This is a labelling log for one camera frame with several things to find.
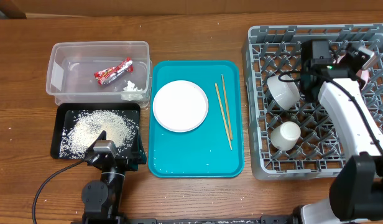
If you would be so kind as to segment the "white rice pile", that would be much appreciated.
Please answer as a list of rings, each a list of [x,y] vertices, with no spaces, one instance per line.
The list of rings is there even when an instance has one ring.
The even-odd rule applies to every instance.
[[[60,131],[58,157],[60,159],[82,159],[86,150],[105,131],[106,139],[114,142],[118,153],[131,148],[138,123],[131,118],[135,111],[125,110],[69,110]]]

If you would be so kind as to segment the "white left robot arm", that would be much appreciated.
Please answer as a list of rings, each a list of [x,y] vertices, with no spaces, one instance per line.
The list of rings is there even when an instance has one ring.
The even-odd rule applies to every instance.
[[[137,171],[138,166],[147,163],[139,133],[133,137],[131,146],[119,149],[112,140],[106,139],[102,131],[86,150],[85,162],[101,171],[99,180],[88,182],[81,193],[84,203],[82,224],[112,223],[124,224],[130,221],[119,212],[122,190],[127,171]]]

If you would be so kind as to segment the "grey small bowl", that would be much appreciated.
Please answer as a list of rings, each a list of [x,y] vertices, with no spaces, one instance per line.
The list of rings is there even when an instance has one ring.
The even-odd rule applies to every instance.
[[[300,93],[290,76],[284,75],[282,79],[286,82],[280,81],[278,75],[269,77],[265,95],[269,101],[275,101],[283,110],[289,110],[300,100]]]

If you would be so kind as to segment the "red snack wrapper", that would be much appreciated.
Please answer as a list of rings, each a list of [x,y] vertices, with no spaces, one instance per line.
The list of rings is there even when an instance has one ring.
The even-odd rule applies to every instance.
[[[106,68],[94,73],[94,76],[99,85],[108,85],[123,73],[132,73],[133,70],[133,61],[131,58],[127,58],[115,67]]]

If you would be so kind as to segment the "pink plate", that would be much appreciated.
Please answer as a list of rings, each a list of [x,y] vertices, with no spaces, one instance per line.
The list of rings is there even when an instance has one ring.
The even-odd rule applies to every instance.
[[[154,118],[163,128],[185,133],[204,122],[209,102],[206,93],[197,84],[176,80],[157,91],[152,109]]]

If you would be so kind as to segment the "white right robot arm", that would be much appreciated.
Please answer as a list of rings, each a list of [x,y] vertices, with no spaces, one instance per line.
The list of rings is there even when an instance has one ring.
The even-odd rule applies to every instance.
[[[317,101],[328,113],[346,164],[328,198],[295,211],[299,223],[355,223],[383,220],[383,133],[362,95],[358,72],[376,54],[349,43],[341,60],[325,39],[301,44],[300,89],[307,102]]]

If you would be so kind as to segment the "wooden chopstick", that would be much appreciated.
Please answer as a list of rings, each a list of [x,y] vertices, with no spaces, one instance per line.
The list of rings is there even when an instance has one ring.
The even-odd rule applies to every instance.
[[[226,136],[227,136],[228,143],[229,143],[229,148],[232,151],[233,147],[232,147],[231,140],[230,140],[228,124],[226,122],[226,117],[225,117],[225,114],[224,114],[223,104],[222,104],[222,101],[221,101],[221,95],[220,95],[217,83],[215,83],[215,89],[216,89],[216,94],[217,94],[217,97],[218,97],[219,108],[220,108],[220,111],[221,111],[221,115],[222,115],[222,119],[223,119],[223,123],[224,123],[224,128],[225,128],[225,131],[226,131]]]
[[[224,75],[223,74],[221,74],[221,79],[222,79],[222,85],[223,85],[223,93],[224,93],[226,114],[227,114],[227,119],[228,119],[229,137],[230,137],[230,140],[232,141],[233,140],[233,131],[232,131],[232,126],[231,126],[230,114],[229,114],[229,106],[228,106],[228,97],[227,97],[227,92],[226,92],[226,84],[225,84],[225,80],[224,80]]]

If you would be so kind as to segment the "white tissue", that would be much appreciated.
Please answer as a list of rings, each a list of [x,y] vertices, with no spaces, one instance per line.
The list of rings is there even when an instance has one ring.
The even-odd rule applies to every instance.
[[[123,88],[123,91],[121,93],[121,99],[124,101],[137,101],[143,99],[142,96],[142,89],[139,89],[136,87],[136,84],[127,81],[127,86]]]

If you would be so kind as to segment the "white cup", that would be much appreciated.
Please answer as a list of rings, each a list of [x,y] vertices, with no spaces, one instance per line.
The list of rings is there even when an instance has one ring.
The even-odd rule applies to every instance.
[[[271,132],[270,141],[276,149],[288,151],[296,145],[300,135],[299,125],[292,121],[287,121]]]

